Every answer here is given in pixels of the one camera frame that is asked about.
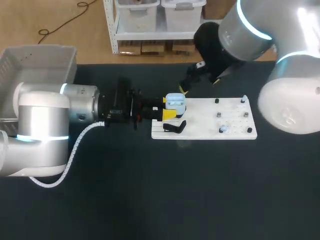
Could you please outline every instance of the cardboard box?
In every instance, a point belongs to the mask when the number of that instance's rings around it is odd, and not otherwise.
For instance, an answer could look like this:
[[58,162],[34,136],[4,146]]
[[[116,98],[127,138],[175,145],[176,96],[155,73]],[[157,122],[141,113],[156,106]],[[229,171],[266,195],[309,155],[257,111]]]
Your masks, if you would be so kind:
[[118,51],[122,55],[141,55],[141,41],[118,41]]
[[142,42],[141,53],[143,55],[163,56],[166,50],[164,40],[146,40]]
[[174,40],[172,44],[172,52],[176,55],[191,55],[196,52],[193,40]]
[[236,2],[237,0],[206,0],[204,19],[223,19]]

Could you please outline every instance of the black tabletop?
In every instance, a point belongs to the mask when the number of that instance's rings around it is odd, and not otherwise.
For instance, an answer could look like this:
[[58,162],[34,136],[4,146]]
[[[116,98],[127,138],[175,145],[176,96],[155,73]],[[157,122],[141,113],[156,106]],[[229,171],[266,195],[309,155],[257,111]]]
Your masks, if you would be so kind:
[[[95,128],[65,181],[44,189],[0,179],[0,238],[319,240],[320,134],[293,135],[261,116],[257,99],[274,63],[253,62],[189,98],[246,94],[256,140],[151,139],[151,123]],[[119,77],[145,96],[176,92],[188,65],[79,65],[75,83],[103,94]],[[71,126],[70,147],[84,126]]]

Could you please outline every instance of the metal shelf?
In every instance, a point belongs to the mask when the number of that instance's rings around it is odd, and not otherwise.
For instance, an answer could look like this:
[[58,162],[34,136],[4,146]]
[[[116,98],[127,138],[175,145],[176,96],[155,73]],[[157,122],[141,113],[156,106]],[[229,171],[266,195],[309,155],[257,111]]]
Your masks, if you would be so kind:
[[[156,32],[125,32],[120,13],[118,11],[114,20],[113,0],[103,0],[105,16],[110,36],[112,51],[118,52],[118,40],[184,40],[193,39],[196,31],[168,32],[165,9],[157,8]],[[222,20],[200,20],[200,23],[215,22],[220,24]]]

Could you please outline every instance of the white board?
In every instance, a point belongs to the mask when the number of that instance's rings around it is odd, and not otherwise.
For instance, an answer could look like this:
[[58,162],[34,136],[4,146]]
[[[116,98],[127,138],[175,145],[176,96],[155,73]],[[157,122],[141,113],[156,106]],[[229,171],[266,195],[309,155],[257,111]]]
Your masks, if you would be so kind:
[[[186,98],[186,111],[182,118],[163,122],[152,120],[151,136],[165,140],[255,140],[257,130],[249,100],[241,103],[241,98]],[[167,132],[163,124],[180,126],[186,120],[186,127],[180,134]],[[220,133],[222,125],[227,131]]]

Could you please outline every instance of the black clip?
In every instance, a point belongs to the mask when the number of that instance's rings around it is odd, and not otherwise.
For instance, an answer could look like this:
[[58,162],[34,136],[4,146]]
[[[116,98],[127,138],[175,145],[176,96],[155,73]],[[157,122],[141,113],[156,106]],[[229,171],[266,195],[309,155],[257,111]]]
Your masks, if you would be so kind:
[[183,132],[185,127],[187,126],[187,121],[184,120],[180,126],[173,126],[169,123],[164,123],[163,124],[163,129],[165,132],[170,132],[170,133],[175,133],[175,134],[180,134]]

